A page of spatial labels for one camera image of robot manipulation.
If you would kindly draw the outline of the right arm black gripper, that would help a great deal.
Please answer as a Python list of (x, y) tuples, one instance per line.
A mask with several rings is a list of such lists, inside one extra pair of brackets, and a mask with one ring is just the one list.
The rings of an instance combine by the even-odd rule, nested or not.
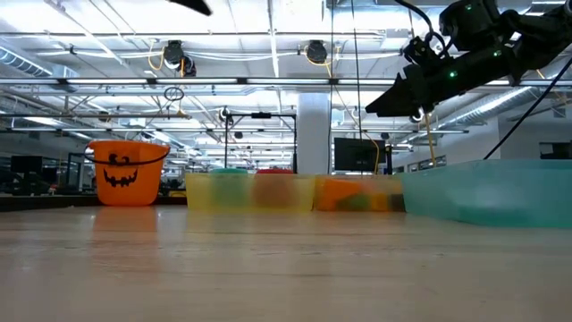
[(439, 57), (435, 66), (412, 64), (393, 85), (366, 106), (378, 117), (409, 117), (419, 107), (430, 111), (451, 97), (461, 95), (490, 81), (507, 77), (515, 84), (522, 77), (522, 64), (513, 50), (503, 45), (484, 47), (459, 57)]

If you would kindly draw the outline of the yellow studded brick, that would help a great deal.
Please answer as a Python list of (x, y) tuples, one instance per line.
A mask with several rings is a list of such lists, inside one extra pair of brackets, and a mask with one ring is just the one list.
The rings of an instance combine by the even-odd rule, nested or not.
[(374, 212), (389, 212), (391, 210), (390, 197), (385, 193), (371, 194), (370, 209)]

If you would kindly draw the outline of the orange studded brick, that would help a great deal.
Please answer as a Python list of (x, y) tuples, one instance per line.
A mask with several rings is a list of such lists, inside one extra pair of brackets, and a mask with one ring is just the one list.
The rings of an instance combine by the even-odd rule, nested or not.
[(363, 191), (358, 182), (342, 179), (324, 179), (316, 208), (322, 211), (337, 210), (337, 203), (348, 197), (355, 196)]

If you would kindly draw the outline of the teal foam die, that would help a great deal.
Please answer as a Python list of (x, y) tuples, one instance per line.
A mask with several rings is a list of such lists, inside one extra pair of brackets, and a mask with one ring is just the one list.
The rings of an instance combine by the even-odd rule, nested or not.
[(246, 200), (248, 172), (244, 169), (221, 168), (209, 174), (212, 202), (219, 208), (239, 208)]

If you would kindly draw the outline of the black monitor on stand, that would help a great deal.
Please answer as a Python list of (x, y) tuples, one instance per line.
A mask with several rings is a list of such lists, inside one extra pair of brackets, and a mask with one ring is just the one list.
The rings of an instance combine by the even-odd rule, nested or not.
[(386, 159), (384, 140), (335, 138), (333, 146), (336, 171), (374, 172)]

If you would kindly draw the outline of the white building column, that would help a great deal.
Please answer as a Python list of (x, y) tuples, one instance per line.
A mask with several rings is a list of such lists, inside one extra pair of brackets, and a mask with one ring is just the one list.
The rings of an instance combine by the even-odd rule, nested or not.
[(330, 99), (327, 93), (302, 93), (297, 109), (297, 163), (300, 174), (327, 174), (330, 156)]

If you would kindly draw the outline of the teal translucent plastic bin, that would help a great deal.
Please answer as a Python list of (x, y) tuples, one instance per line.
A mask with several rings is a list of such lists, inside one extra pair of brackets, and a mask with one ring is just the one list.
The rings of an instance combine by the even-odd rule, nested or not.
[(480, 160), (400, 179), (412, 215), (483, 226), (572, 228), (572, 160)]

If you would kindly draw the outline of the yellow translucent plastic bin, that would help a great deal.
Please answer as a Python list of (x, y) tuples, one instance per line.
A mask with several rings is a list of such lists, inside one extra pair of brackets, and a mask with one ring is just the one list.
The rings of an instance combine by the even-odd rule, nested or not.
[(294, 200), (286, 208), (260, 207), (254, 201), (253, 183), (255, 174), (248, 174), (246, 200), (239, 208), (219, 208), (212, 202), (212, 190), (209, 174), (186, 174), (186, 198), (188, 208), (204, 213), (305, 213), (313, 209), (315, 177), (313, 175), (294, 174)]

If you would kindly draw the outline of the black metal gantry frame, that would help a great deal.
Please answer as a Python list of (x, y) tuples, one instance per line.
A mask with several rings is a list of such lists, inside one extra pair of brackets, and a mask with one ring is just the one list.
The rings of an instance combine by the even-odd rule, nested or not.
[[(270, 112), (253, 112), (253, 113), (231, 113), (232, 116), (237, 116), (238, 120), (234, 121), (234, 125), (238, 125), (244, 117), (251, 119), (271, 119), (273, 117), (283, 121), (287, 128), (293, 133), (293, 161), (292, 161), (292, 171), (297, 174), (298, 169), (298, 121), (295, 114), (284, 114), (284, 113), (270, 113)], [(290, 127), (284, 119), (289, 117), (293, 121), (293, 126)], [(224, 124), (224, 160), (223, 165), (225, 168), (228, 167), (228, 147), (229, 147), (229, 132), (230, 125), (228, 123)]]

